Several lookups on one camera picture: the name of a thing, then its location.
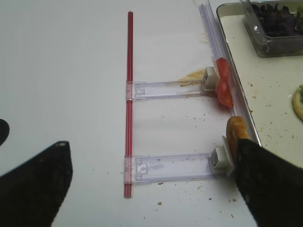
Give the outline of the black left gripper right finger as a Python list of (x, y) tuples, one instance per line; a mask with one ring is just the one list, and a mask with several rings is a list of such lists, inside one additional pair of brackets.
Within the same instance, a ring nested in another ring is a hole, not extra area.
[(302, 168), (249, 139), (239, 139), (234, 179), (257, 226), (303, 225)]

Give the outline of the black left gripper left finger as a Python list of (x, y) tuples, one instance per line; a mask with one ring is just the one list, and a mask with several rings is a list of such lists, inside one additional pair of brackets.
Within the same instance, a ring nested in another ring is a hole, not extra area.
[(70, 145), (59, 141), (0, 178), (2, 227), (50, 227), (73, 176)]

